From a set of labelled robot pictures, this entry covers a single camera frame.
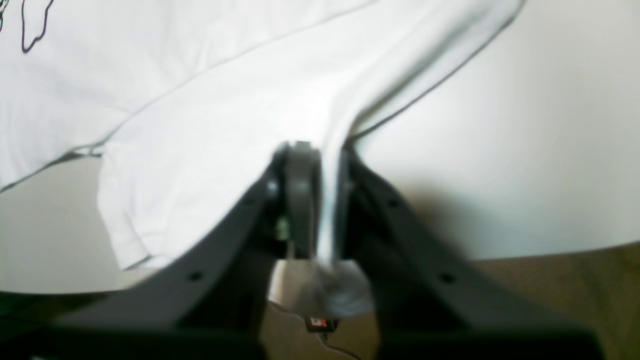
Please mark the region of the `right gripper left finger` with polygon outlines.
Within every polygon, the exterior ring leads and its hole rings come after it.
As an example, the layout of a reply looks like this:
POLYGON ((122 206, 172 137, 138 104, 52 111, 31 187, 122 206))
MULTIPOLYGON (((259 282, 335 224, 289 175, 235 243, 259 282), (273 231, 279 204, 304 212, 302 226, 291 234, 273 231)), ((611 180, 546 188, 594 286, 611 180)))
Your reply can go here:
POLYGON ((243 330, 260 318, 279 259, 308 260, 317 233, 320 155, 282 145, 194 248, 135 287, 57 320, 57 331, 243 330))

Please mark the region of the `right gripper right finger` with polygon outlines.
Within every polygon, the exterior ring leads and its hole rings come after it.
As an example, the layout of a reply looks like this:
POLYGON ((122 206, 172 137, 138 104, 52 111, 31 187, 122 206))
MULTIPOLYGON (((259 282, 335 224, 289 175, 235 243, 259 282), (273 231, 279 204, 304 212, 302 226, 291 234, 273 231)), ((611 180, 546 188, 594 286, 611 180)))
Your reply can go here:
POLYGON ((341 153, 338 255, 371 286, 384 330, 569 333, 576 324, 477 271, 423 225, 407 201, 352 150, 341 153))

